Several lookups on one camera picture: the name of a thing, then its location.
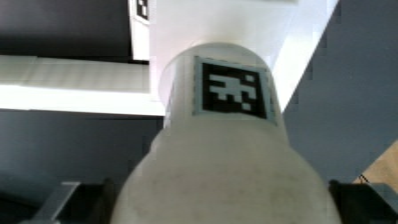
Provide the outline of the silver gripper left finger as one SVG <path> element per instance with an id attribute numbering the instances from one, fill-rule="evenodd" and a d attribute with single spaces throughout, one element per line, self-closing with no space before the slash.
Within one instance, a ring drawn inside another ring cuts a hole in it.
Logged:
<path id="1" fill-rule="evenodd" d="M 61 224 L 59 215 L 81 185 L 81 182 L 61 183 L 34 217 L 29 220 L 24 220 L 20 224 Z"/>

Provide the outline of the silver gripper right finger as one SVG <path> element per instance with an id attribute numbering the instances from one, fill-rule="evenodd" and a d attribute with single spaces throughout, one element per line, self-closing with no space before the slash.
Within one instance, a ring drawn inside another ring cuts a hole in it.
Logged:
<path id="1" fill-rule="evenodd" d="M 372 224 L 398 224 L 398 192 L 386 183 L 372 183 L 370 188 L 377 195 L 377 218 Z"/>

